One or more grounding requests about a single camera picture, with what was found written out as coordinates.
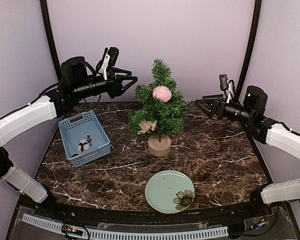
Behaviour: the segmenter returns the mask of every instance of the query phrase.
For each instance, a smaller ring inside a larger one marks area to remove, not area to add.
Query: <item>pink ball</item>
[[[152,93],[152,96],[156,99],[159,99],[161,102],[168,102],[171,97],[171,90],[166,86],[157,86]]]

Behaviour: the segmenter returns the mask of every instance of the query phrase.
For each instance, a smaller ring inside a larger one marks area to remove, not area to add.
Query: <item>brown marble surface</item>
[[[80,104],[69,116],[93,106]],[[184,132],[171,136],[171,152],[165,157],[151,155],[147,141],[132,136],[128,126],[128,112],[140,107],[136,102],[95,105],[93,110],[111,140],[111,154],[81,167],[67,160],[58,130],[37,180],[60,203],[130,211],[152,211],[144,189],[152,175],[164,170],[191,178],[193,209],[247,202],[250,192],[267,182],[246,134],[234,123],[232,131],[224,121],[208,119],[193,104]]]

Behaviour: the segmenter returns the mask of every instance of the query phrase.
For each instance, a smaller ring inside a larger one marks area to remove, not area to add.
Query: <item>green plate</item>
[[[186,210],[195,198],[191,179],[182,172],[168,170],[153,175],[145,186],[148,204],[163,214]]]

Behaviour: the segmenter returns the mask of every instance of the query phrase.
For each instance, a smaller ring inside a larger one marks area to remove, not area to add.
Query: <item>round wooden tree stand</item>
[[[162,135],[161,141],[159,136],[151,136],[148,140],[149,152],[156,157],[163,157],[170,152],[171,139],[168,136]]]

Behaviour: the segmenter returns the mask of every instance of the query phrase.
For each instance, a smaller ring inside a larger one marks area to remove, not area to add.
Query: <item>burlap bow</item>
[[[138,131],[138,135],[140,134],[149,134],[151,131],[154,131],[156,129],[157,126],[157,120],[155,121],[147,121],[145,119],[143,119],[140,123],[139,126],[141,128],[140,131]]]

